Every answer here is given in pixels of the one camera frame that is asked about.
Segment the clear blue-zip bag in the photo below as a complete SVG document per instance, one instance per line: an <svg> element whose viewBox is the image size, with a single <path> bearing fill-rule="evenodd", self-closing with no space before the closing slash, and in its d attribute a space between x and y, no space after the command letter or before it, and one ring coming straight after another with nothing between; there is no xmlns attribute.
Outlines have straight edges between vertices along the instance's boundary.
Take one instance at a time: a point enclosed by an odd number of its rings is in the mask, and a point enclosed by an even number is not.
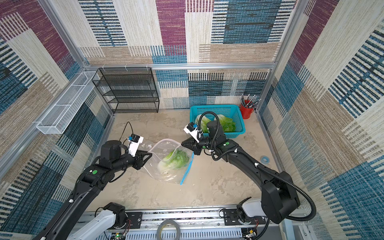
<svg viewBox="0 0 384 240"><path fill-rule="evenodd" d="M187 178L195 156L193 151L172 139L163 139L156 144L146 141L139 149L152 154L144 165L151 178L179 185Z"/></svg>

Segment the chinese cabbage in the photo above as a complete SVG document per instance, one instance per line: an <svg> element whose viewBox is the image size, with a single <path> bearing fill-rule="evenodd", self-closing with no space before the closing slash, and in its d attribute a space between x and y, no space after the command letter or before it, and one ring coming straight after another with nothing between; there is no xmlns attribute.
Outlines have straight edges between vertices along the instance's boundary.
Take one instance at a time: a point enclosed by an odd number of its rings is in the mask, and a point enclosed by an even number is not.
<svg viewBox="0 0 384 240"><path fill-rule="evenodd" d="M236 123L233 119L228 118L224 115L218 115L218 118L224 133L232 133L236 131Z"/></svg>
<svg viewBox="0 0 384 240"><path fill-rule="evenodd" d="M202 117L202 120L199 122L201 118L201 115L198 115L195 119L195 124L200 126L200 129L203 131L203 133L209 133L209 130L207 128L207 123L211 122L209 118L206 116Z"/></svg>

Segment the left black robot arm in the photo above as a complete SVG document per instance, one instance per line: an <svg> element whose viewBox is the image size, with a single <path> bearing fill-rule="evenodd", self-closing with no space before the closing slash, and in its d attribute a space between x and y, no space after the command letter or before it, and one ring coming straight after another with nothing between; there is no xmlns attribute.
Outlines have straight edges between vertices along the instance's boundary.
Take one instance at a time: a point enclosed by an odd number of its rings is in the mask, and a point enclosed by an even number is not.
<svg viewBox="0 0 384 240"><path fill-rule="evenodd" d="M77 179L73 192L56 215L35 240L65 240L91 202L107 184L114 181L115 173L133 167L139 170L152 157L152 153L138 150L135 156L120 141L105 142L101 155Z"/></svg>

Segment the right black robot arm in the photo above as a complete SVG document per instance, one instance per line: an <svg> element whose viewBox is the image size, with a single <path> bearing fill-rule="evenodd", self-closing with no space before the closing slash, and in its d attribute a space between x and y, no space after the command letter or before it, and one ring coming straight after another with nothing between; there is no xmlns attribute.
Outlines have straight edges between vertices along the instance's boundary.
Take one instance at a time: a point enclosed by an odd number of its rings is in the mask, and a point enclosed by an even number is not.
<svg viewBox="0 0 384 240"><path fill-rule="evenodd" d="M207 111L201 116L205 115L212 115L215 118L207 124L208 136L204 136L200 123L190 122L184 127L190 138L182 142L182 147L193 151L197 156L202 150L209 150L214 161L223 159L245 173L262 191L256 210L261 210L273 223L279 224L284 219L306 222L316 216L317 208L314 201L293 183L288 173L278 173L251 157L238 143L226 137L216 113ZM311 207L310 213L304 217L291 215L301 205L299 195L302 195Z"/></svg>

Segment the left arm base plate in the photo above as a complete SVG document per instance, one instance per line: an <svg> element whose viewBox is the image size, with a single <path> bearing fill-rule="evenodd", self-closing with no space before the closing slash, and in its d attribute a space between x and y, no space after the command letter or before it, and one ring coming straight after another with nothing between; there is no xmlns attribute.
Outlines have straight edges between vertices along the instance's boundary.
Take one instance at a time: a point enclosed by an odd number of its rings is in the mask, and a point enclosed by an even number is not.
<svg viewBox="0 0 384 240"><path fill-rule="evenodd" d="M139 229L142 224L143 212L126 212L117 214L116 220L108 230Z"/></svg>

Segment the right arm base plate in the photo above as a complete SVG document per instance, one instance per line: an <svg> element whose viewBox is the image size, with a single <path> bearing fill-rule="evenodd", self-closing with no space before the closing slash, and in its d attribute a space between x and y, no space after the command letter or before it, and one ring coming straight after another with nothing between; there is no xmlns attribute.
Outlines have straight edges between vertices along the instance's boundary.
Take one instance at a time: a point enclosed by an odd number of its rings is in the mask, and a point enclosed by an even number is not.
<svg viewBox="0 0 384 240"><path fill-rule="evenodd" d="M224 219L226 226L235 225L264 225L266 218L262 216L248 217L244 211L239 209L223 208L219 211L219 217Z"/></svg>

